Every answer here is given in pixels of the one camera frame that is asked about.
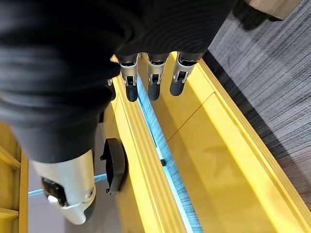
yellow edge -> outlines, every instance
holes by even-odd
[[[235,105],[231,97],[218,82],[214,74],[207,67],[205,62],[201,60],[198,67],[201,69],[202,73],[205,73],[208,76],[205,76],[205,78],[214,89],[221,104],[226,109],[231,119],[239,127],[245,140],[251,145],[254,154],[260,161],[261,165],[265,168],[274,185],[280,193],[283,193],[286,197],[288,205],[293,210],[296,219],[304,226],[307,232],[311,232],[311,212],[308,210],[282,168]]]
[[[28,232],[28,159],[21,154],[19,193],[19,233]]]
[[[131,103],[127,100],[125,86],[119,76],[114,79],[117,93],[117,101],[121,101],[127,124],[131,131],[131,137],[135,146],[137,158],[129,159],[129,177],[132,181],[133,191],[142,224],[145,232],[185,233],[186,229],[176,202],[168,184],[163,167],[159,160],[154,142],[149,133],[144,116],[138,102]],[[117,104],[114,104],[115,114],[118,112]],[[120,136],[122,134],[121,118],[116,116],[116,123]],[[122,138],[126,152],[126,142]],[[143,189],[148,190],[148,196],[143,196]]]
[[[14,158],[10,153],[0,146],[0,159],[2,159],[5,163],[10,165],[14,169],[20,169],[20,162]]]
[[[18,217],[18,211],[0,208],[0,219],[13,219]]]

striped gray carpet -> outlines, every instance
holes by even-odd
[[[285,21],[239,1],[204,59],[311,209],[311,1]]]

black plastic clip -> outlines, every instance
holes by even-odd
[[[106,139],[104,152],[100,159],[106,160],[106,174],[109,184],[106,193],[115,195],[121,190],[128,174],[128,162],[122,143],[116,138]]]

